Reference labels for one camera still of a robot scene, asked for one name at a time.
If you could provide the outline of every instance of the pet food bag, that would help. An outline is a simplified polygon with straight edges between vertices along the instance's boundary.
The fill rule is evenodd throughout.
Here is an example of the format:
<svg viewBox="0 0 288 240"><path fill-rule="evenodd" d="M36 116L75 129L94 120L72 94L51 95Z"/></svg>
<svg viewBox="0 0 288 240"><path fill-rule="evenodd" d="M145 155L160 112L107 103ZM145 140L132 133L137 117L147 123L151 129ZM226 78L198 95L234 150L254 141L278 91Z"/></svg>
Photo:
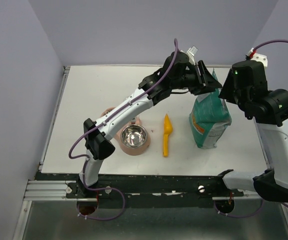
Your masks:
<svg viewBox="0 0 288 240"><path fill-rule="evenodd" d="M217 80L214 69L212 76ZM201 149L216 148L217 141L232 123L226 103L219 98L219 94L220 89L216 89L197 96L189 115L194 140Z"/></svg>

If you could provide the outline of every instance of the metal pet bowl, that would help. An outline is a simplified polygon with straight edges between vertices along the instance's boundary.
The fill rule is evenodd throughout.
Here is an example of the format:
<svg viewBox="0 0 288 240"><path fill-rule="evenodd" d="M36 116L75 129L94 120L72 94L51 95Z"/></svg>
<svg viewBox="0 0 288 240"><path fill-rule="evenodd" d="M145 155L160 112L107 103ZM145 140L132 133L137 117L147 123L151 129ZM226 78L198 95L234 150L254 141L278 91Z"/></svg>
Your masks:
<svg viewBox="0 0 288 240"><path fill-rule="evenodd" d="M121 134L120 140L121 142L128 148L137 149L143 146L148 139L148 133L144 129L144 127L131 124L126 126Z"/></svg>

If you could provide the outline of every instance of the plastic scoop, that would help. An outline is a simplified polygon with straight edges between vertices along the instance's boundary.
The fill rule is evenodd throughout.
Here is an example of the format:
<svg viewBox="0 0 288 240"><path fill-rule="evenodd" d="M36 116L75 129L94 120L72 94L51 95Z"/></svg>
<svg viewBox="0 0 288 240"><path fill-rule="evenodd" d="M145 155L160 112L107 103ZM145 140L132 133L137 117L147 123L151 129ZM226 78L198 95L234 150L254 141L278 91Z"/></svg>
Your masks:
<svg viewBox="0 0 288 240"><path fill-rule="evenodd" d="M169 156L169 135L173 132L172 123L166 114L164 118L164 134L163 134L163 156Z"/></svg>

